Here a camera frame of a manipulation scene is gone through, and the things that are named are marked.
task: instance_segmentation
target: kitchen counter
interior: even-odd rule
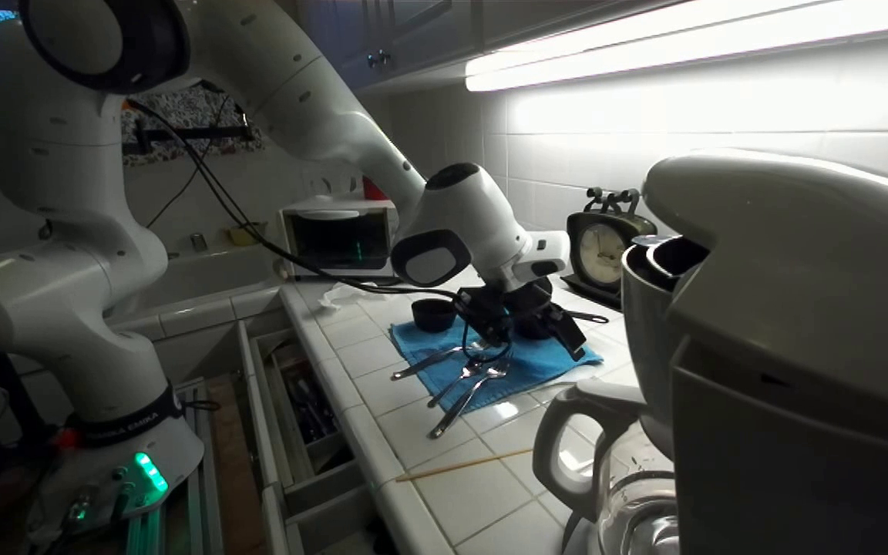
[[[578,380],[634,389],[621,317],[604,305],[555,287],[555,304],[608,316],[610,325],[578,320],[604,365],[577,366],[561,380],[465,413],[442,438],[425,438],[442,417],[425,406],[418,380],[391,382],[407,366],[389,341],[391,325],[409,320],[418,298],[370,298],[331,284],[283,284],[283,310],[316,370],[319,385],[359,460],[377,506],[399,551],[488,551],[545,555],[561,543],[561,506],[531,470],[531,448],[545,405]],[[599,427],[569,420],[561,456],[593,470]]]

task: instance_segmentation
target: blue towel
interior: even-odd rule
[[[453,350],[461,344],[465,332],[465,320],[457,317],[451,329],[442,332],[425,332],[414,325],[393,325],[391,329],[391,344],[393,350],[407,359],[407,365],[422,361],[425,354],[434,354],[440,350]],[[578,365],[602,365],[602,354],[595,354],[593,350],[581,352],[578,361],[572,361],[568,354],[568,350],[557,341],[513,341],[507,354],[504,354],[504,378],[501,380],[490,380],[469,405],[465,413],[490,406],[507,394],[516,394],[524,389],[534,389],[540,382],[548,382]],[[448,389],[448,382],[459,380],[465,366],[465,359],[448,359],[431,365],[429,370],[415,374],[418,382],[425,385],[429,394],[437,394],[440,389]],[[451,411],[465,392],[472,389],[472,380],[457,382],[440,406]]]

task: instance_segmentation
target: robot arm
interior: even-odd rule
[[[425,189],[273,0],[23,0],[21,17],[40,57],[74,85],[141,92],[211,81],[292,158],[377,180],[399,213],[391,262],[414,284],[472,262],[493,290],[513,290],[536,262],[568,262],[568,235],[528,235],[482,167],[448,167]]]

